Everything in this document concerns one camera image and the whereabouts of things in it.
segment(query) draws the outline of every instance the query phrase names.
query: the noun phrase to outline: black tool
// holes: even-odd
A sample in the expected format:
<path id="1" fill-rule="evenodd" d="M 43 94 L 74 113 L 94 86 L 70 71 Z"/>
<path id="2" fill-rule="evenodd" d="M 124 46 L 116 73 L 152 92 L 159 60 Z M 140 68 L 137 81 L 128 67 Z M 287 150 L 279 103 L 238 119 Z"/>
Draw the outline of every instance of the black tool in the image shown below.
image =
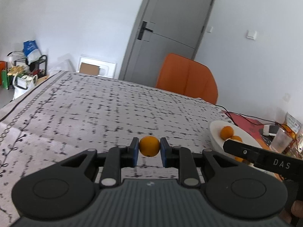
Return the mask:
<path id="1" fill-rule="evenodd" d="M 287 190 L 276 178 L 210 149 L 160 144 L 163 166 L 177 168 L 178 180 L 121 181 L 121 168 L 137 164 L 137 138 L 107 153 L 88 149 L 15 184 L 20 219 L 12 226 L 288 226 L 278 217 Z"/>
<path id="2" fill-rule="evenodd" d="M 288 213 L 291 214 L 291 206 L 295 200 L 303 200 L 303 160 L 230 139 L 224 142 L 223 149 L 226 153 L 248 160 L 255 167 L 280 174 L 288 191 L 285 204 Z M 291 216 L 291 224 L 296 226 L 299 219 L 292 214 Z"/>

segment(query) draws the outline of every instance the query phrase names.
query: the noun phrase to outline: cardboard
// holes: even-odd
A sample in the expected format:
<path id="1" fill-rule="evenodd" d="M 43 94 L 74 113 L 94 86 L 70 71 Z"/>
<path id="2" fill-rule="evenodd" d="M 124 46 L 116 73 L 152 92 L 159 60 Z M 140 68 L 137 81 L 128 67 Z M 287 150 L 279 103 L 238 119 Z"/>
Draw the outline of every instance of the cardboard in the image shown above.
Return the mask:
<path id="1" fill-rule="evenodd" d="M 99 74 L 99 66 L 81 63 L 79 72 L 97 76 Z"/>

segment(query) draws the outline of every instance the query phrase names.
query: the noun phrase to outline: light switch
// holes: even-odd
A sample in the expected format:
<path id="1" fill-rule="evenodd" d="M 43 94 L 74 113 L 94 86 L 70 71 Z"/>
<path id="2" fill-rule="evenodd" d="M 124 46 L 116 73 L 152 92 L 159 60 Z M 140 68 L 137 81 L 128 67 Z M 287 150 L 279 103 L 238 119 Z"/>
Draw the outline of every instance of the light switch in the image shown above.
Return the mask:
<path id="1" fill-rule="evenodd" d="M 246 38 L 256 40 L 256 38 L 257 38 L 257 31 L 250 31 L 250 30 L 248 30 Z"/>

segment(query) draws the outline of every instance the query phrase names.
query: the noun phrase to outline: human hand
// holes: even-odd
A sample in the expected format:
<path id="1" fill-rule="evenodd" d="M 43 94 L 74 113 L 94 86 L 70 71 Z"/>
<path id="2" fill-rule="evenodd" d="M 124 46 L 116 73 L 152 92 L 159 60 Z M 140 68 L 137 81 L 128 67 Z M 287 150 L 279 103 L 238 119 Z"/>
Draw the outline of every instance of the human hand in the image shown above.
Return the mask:
<path id="1" fill-rule="evenodd" d="M 303 218 L 303 201 L 295 201 L 291 206 L 291 213 L 298 218 Z M 280 218 L 287 223 L 291 222 L 290 214 L 284 209 L 280 213 Z"/>

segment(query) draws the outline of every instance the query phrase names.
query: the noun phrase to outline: white plate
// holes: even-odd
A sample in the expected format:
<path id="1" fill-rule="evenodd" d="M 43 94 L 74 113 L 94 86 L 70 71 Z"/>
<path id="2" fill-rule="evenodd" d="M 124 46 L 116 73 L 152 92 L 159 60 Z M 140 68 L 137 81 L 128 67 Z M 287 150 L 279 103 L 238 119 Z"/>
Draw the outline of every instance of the white plate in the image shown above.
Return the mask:
<path id="1" fill-rule="evenodd" d="M 209 131 L 210 131 L 209 137 L 212 142 L 213 149 L 215 151 L 234 159 L 233 155 L 225 153 L 223 150 L 223 144 L 225 141 L 220 137 L 220 132 L 222 128 L 225 126 L 231 126 L 234 129 L 234 135 L 240 136 L 242 138 L 243 143 L 256 148 L 262 148 L 261 145 L 251 135 L 249 135 L 246 131 L 242 130 L 240 127 L 235 126 L 234 124 L 231 124 L 223 120 L 215 120 L 211 122 L 209 125 Z M 275 176 L 275 174 L 273 174 L 272 172 L 268 172 L 256 167 L 254 168 L 262 172 L 265 172 L 267 174 L 270 174 L 272 176 Z"/>

